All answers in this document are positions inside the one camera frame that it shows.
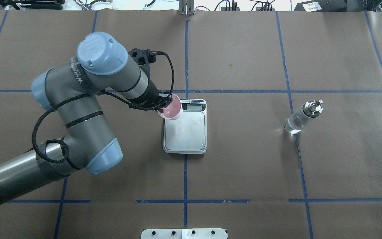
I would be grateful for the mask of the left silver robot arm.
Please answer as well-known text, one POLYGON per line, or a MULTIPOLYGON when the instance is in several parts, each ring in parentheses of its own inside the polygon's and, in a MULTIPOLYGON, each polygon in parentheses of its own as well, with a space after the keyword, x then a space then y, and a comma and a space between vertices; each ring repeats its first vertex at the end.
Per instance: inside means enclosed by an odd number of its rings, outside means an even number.
POLYGON ((31 136, 32 149, 0 164, 0 205, 83 168, 100 174, 123 159, 97 101, 109 95, 142 111, 165 112, 172 89, 159 91, 150 64, 159 50, 127 51, 106 32, 93 32, 79 43, 69 62, 47 70, 31 85, 45 110, 31 136))

